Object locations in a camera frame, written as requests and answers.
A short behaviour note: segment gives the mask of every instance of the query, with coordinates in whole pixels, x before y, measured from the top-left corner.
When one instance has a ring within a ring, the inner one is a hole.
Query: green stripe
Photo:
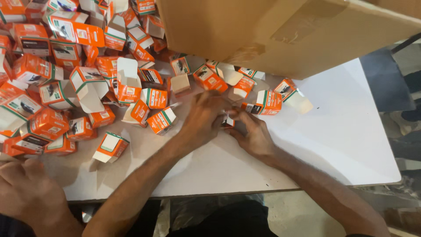
[[[126,139],[124,139],[124,138],[122,138],[122,137],[120,137],[119,135],[117,135],[117,134],[114,134],[114,133],[112,133],[112,132],[106,132],[108,135],[111,135],[111,136],[114,136],[114,137],[117,137],[117,138],[119,138],[119,139],[121,139],[121,140],[123,140],[123,141],[125,141],[125,142],[127,142],[127,143],[130,143],[129,141],[127,141]]]
[[[61,86],[61,81],[59,81],[59,89],[60,89],[61,95],[63,96],[63,99],[67,101],[67,103],[69,103],[73,108],[76,108],[76,106],[64,95],[63,87]]]
[[[116,39],[119,39],[119,40],[122,40],[122,41],[126,41],[126,39],[125,39],[125,38],[120,38],[120,37],[118,37],[118,36],[111,35],[111,34],[109,34],[109,33],[104,33],[104,35],[108,35],[108,36],[111,36],[111,37],[113,37],[113,38],[116,38]]]

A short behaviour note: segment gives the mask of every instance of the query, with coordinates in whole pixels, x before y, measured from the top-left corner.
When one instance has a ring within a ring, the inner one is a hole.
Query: forearm
[[[124,236],[152,192],[177,163],[190,153],[173,137],[136,169],[102,205],[87,225],[84,236]]]
[[[329,175],[279,149],[275,168],[294,180],[347,234],[388,236],[382,217],[356,193]]]

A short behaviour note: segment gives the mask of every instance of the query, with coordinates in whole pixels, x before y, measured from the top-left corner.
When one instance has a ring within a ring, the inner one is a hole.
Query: hand
[[[234,137],[247,153],[263,163],[275,167],[277,162],[275,157],[280,148],[273,143],[266,122],[240,108],[232,109],[228,113],[230,118],[242,121],[248,133],[244,137],[234,129],[226,129],[225,132]]]
[[[193,151],[214,139],[226,119],[224,110],[231,104],[217,91],[205,91],[192,99],[190,112],[176,139],[184,142]]]

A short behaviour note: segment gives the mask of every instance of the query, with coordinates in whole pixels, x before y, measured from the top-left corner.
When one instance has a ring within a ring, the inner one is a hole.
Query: finger
[[[37,158],[27,159],[22,167],[30,180],[45,176],[44,164]]]
[[[9,162],[2,165],[0,167],[0,176],[11,185],[16,185],[26,180],[25,170],[19,162]]]

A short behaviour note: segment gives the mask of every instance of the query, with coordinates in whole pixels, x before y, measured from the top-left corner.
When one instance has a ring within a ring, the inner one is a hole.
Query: person's left hand
[[[217,91],[205,91],[192,99],[192,105],[177,139],[181,139],[191,150],[195,150],[214,139],[226,119],[224,110],[231,103]]]

